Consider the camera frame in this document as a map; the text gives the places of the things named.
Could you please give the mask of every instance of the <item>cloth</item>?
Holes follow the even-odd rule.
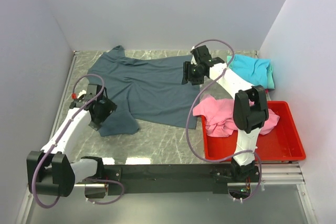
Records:
[[[154,60],[125,57],[122,46],[105,52],[89,69],[105,81],[109,99],[118,107],[102,123],[101,136],[134,134],[139,130],[135,119],[185,127],[190,107],[199,93],[199,86],[181,85],[183,62],[189,56]],[[90,83],[100,84],[96,77]],[[196,128],[192,117],[189,128]]]
[[[211,95],[206,94],[201,102],[194,107],[193,115],[203,115],[206,118],[206,134],[214,137],[227,137],[232,135],[238,128],[233,121],[233,99],[216,100]],[[268,134],[280,119],[272,110],[268,110],[268,120],[261,128],[260,134]]]
[[[273,67],[268,59],[255,59],[245,55],[235,55],[229,65],[234,73],[253,85],[262,85],[265,89],[274,89]]]

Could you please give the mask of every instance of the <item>dark gray cloth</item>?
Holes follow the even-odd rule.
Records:
[[[88,73],[103,77],[109,99],[117,106],[99,130],[101,136],[134,134],[139,130],[135,119],[185,127],[189,109],[199,86],[181,85],[183,62],[189,56],[138,60],[125,57],[122,46],[103,53]],[[100,84],[95,77],[90,83]],[[192,116],[189,128],[196,128]]]

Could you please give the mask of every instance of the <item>pink towel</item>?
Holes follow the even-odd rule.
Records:
[[[232,135],[238,128],[233,121],[233,99],[216,100],[211,95],[204,95],[201,102],[193,109],[193,115],[203,115],[206,118],[206,134],[214,137]],[[268,110],[269,118],[261,128],[260,134],[266,135],[280,119],[272,110]]]

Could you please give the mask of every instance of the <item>purple cable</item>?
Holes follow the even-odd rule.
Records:
[[[41,158],[41,160],[40,160],[40,162],[37,164],[37,166],[36,166],[36,168],[35,168],[35,171],[34,171],[34,174],[33,174],[33,180],[32,180],[32,182],[31,182],[31,192],[33,193],[33,196],[34,196],[34,199],[35,199],[35,201],[36,201],[36,203],[40,206],[40,207],[43,207],[43,208],[51,208],[51,207],[53,207],[54,205],[56,205],[56,203],[58,202],[58,200],[59,200],[59,196],[57,196],[57,198],[56,198],[56,200],[54,201],[54,203],[52,203],[51,205],[45,205],[45,204],[43,204],[40,200],[39,200],[39,198],[38,198],[38,196],[37,196],[37,193],[36,193],[36,179],[37,179],[37,176],[38,176],[38,172],[39,172],[39,170],[41,169],[41,167],[42,167],[42,164],[44,163],[44,161],[46,160],[46,158],[47,158],[47,156],[51,153],[51,151],[53,151],[53,149],[56,147],[56,145],[58,144],[58,142],[60,141],[60,139],[62,138],[62,136],[64,135],[64,133],[67,131],[67,129],[68,129],[68,127],[69,127],[69,125],[72,123],[72,121],[75,119],[75,117],[79,114],[79,112],[81,112],[83,109],[85,109],[86,108],[86,106],[87,105],[89,105],[91,102],[93,102],[98,96],[100,96],[101,94],[102,94],[102,92],[104,91],[104,86],[105,86],[105,83],[104,83],[104,80],[103,80],[103,78],[101,78],[99,75],[97,75],[97,74],[93,74],[93,73],[90,73],[90,74],[86,74],[86,75],[84,75],[84,76],[82,76],[82,77],[80,77],[76,82],[75,82],[75,84],[73,85],[73,89],[72,89],[72,92],[74,93],[75,92],[75,87],[76,87],[76,85],[78,84],[78,82],[81,80],[81,79],[83,79],[83,78],[85,78],[85,77],[88,77],[88,76],[93,76],[93,77],[97,77],[97,78],[99,78],[100,80],[101,80],[101,89],[100,89],[100,91],[98,92],[98,94],[96,94],[93,98],[91,98],[87,103],[85,103],[82,107],[80,107],[73,115],[72,115],[72,117],[71,117],[71,119],[69,119],[69,121],[66,123],[66,125],[64,126],[64,128],[62,129],[62,131],[61,131],[61,133],[58,135],[58,137],[56,138],[56,140],[55,140],[55,144],[53,144],[51,147],[50,147],[50,149],[43,155],[43,157]],[[117,181],[114,181],[114,180],[104,180],[104,182],[108,182],[108,183],[115,183],[115,184],[121,184],[120,182],[117,182]],[[113,202],[115,202],[115,201],[117,201],[118,199],[120,199],[121,198],[121,196],[123,195],[123,193],[124,193],[124,187],[123,187],[123,185],[120,185],[122,188],[123,188],[123,190],[122,190],[122,194],[116,199],[116,200],[114,200],[114,201],[111,201],[111,203],[113,203]]]
[[[202,42],[196,44],[196,45],[194,46],[194,48],[195,48],[195,47],[198,47],[200,44],[203,44],[203,43],[208,42],[208,41],[217,41],[217,42],[220,42],[220,43],[226,45],[226,46],[231,50],[231,52],[232,52],[232,58],[231,58],[231,60],[227,63],[227,66],[229,66],[229,64],[233,61],[233,59],[234,59],[234,57],[235,57],[235,52],[234,52],[233,48],[232,48],[228,43],[226,43],[225,41],[222,41],[222,40],[219,40],[219,39],[207,39],[207,40],[204,40],[204,41],[202,41]],[[209,83],[207,86],[205,86],[205,88],[203,88],[203,89],[199,92],[199,94],[196,96],[196,98],[195,98],[193,104],[192,104],[191,107],[190,107],[189,114],[188,114],[188,117],[187,117],[187,122],[186,122],[186,127],[185,127],[185,136],[186,136],[186,138],[187,138],[187,143],[188,143],[188,146],[189,146],[190,150],[192,151],[192,153],[193,153],[196,157],[198,157],[200,160],[203,160],[203,161],[206,161],[206,162],[210,162],[210,163],[220,163],[220,162],[224,162],[224,161],[228,160],[229,158],[233,158],[234,156],[237,156],[237,155],[239,155],[239,154],[242,154],[242,153],[249,153],[249,152],[253,153],[253,154],[256,156],[256,158],[258,159],[258,162],[259,162],[259,181],[258,181],[258,184],[257,184],[256,189],[253,190],[253,192],[250,194],[250,196],[248,196],[247,198],[243,199],[243,201],[245,201],[245,200],[251,198],[251,197],[255,194],[255,192],[258,190],[258,188],[259,188],[259,186],[260,186],[260,183],[261,183],[261,175],[262,175],[262,172],[261,172],[261,159],[260,159],[259,155],[258,155],[256,152],[252,151],[252,150],[245,150],[245,151],[237,152],[237,153],[235,153],[235,154],[232,154],[232,155],[230,155],[230,156],[227,156],[227,157],[224,157],[224,158],[221,158],[221,159],[216,159],[216,160],[206,159],[206,158],[203,158],[203,157],[201,157],[200,155],[198,155],[198,154],[196,153],[196,151],[193,149],[193,147],[192,147],[192,145],[191,145],[191,143],[190,143],[190,139],[189,139],[189,131],[188,131],[189,120],[190,120],[190,116],[191,116],[191,114],[192,114],[192,112],[193,112],[193,108],[195,107],[196,102],[199,100],[200,96],[204,93],[205,90],[207,90],[210,86],[212,86],[213,84],[215,84],[221,77],[223,77],[223,76],[225,75],[226,69],[227,69],[227,68],[225,68],[225,69],[223,70],[223,72],[220,74],[220,76],[218,76],[215,80],[213,80],[211,83]]]
[[[119,185],[121,187],[121,194],[117,198],[115,198],[114,200],[111,200],[111,201],[108,201],[108,202],[97,202],[97,201],[94,201],[92,199],[88,199],[88,201],[90,201],[90,202],[92,202],[94,204],[97,204],[97,205],[108,205],[108,204],[114,203],[114,202],[118,201],[119,199],[121,199],[121,197],[125,193],[125,187],[119,181],[107,180],[107,179],[95,179],[95,178],[87,178],[87,179],[90,180],[90,181],[93,181],[93,182],[113,183],[113,184],[117,184],[117,185]]]

